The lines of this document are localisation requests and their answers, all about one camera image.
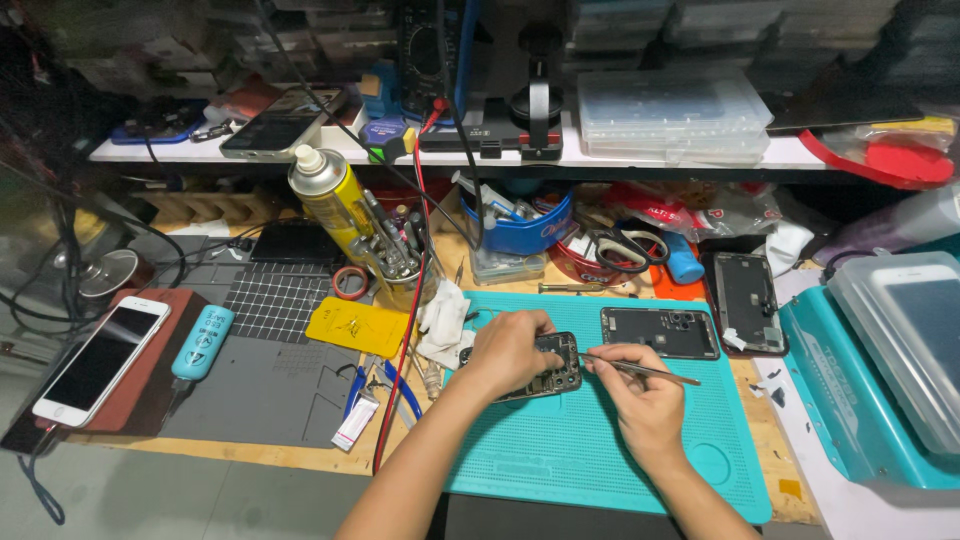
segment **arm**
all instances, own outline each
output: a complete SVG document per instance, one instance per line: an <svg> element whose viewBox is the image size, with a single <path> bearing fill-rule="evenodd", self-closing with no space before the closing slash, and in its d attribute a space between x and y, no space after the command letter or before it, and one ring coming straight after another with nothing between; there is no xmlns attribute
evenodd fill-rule
<svg viewBox="0 0 960 540"><path fill-rule="evenodd" d="M536 335L555 331L543 310L502 312L480 329L469 364L450 378L396 447L335 538L423 538L453 459L477 416L536 374L564 365L559 356L534 347Z"/></svg>
<svg viewBox="0 0 960 540"><path fill-rule="evenodd" d="M588 352L604 360L634 361L670 371L657 353L644 345L603 345ZM686 459L681 439L683 387L669 380L617 371L604 360L585 364L610 393L630 454L657 487L687 538L758 539L759 534Z"/></svg>

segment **tape roll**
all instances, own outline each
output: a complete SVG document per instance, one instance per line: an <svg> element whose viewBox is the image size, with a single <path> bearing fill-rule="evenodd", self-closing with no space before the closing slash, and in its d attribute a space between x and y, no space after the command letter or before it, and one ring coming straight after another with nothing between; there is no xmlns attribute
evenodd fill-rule
<svg viewBox="0 0 960 540"><path fill-rule="evenodd" d="M360 286L360 290L356 292L346 292L340 290L340 280L343 278L349 278L350 276L359 276L363 280L363 284ZM337 270L337 273L333 275L333 292L339 298L344 300L356 300L364 295L367 292L367 287L370 286L370 281L367 278L367 271L359 266L344 266L340 270Z"/></svg>

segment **right hand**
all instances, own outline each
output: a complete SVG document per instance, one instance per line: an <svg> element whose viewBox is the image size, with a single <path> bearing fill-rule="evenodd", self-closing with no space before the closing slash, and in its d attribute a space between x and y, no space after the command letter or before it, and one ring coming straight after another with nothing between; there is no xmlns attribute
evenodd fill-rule
<svg viewBox="0 0 960 540"><path fill-rule="evenodd" d="M604 360L637 362L670 371L653 349L631 343L601 345L587 350L603 360L585 360L616 405L617 421L630 454L650 474L660 467L686 461L681 439L684 388L679 383L617 370Z"/></svg>

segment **floor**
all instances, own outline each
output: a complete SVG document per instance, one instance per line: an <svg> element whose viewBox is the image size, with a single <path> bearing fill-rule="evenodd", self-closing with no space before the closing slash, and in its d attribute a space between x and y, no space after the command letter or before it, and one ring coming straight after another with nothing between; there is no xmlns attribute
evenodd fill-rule
<svg viewBox="0 0 960 540"><path fill-rule="evenodd" d="M33 384L0 373L0 429L6 428ZM75 444L59 445L36 468L40 482L63 505L66 525L57 527L50 520L13 454L0 452L4 538L330 538L369 482L350 475ZM453 527L456 514L475 518L480 506L451 502L451 538L490 537L476 527L471 534L454 532L464 530ZM764 536L827 538L821 528L780 525L768 527Z"/></svg>

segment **wooden workbench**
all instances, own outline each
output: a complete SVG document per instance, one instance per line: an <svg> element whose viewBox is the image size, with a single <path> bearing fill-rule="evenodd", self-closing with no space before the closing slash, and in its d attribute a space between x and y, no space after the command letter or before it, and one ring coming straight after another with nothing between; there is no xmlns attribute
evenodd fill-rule
<svg viewBox="0 0 960 540"><path fill-rule="evenodd" d="M172 231L185 226L182 222L167 221L162 214L153 225L161 231ZM249 225L231 227L230 232L239 234ZM468 246L465 240L456 234L452 228L440 226L434 233L437 254L445 271L452 279L457 266L464 260L464 278L460 283L464 290L486 290L496 292L523 292L536 293L537 282L512 282L500 285L479 287L473 284L472 273L469 268ZM543 282L567 283L573 282L560 272L552 263L546 266L546 276ZM653 287L647 274L640 275L626 287L611 289L603 293L609 296L624 297L635 293L641 298L654 298ZM736 380L740 399L746 412L747 423L756 443L756 452L759 456L760 468L767 484L770 501L773 506L773 520L788 523L818 524L813 504L807 494L800 475L793 461L786 443L780 434L773 411L768 404L769 400L759 399L748 388L756 383L760 377L754 371L748 358L731 358L731 370ZM430 401L426 397L422 381L416 371L406 362L403 377L410 383L420 406L426 410ZM387 392L383 388L375 388L377 398L381 403L387 401ZM198 441L189 439L128 437L110 435L71 435L67 440L72 443L93 444L161 452L167 454L185 454L198 457L212 457L215 459L229 459L278 467L295 467L315 471L346 473L351 475L370 475L372 473L373 448L376 445L378 427L383 418L380 407L370 424L364 429L360 438L349 453L340 449L314 449L293 446L259 445L247 443L229 443L218 441ZM391 425L387 440L387 456L407 433L403 423L395 419Z"/></svg>

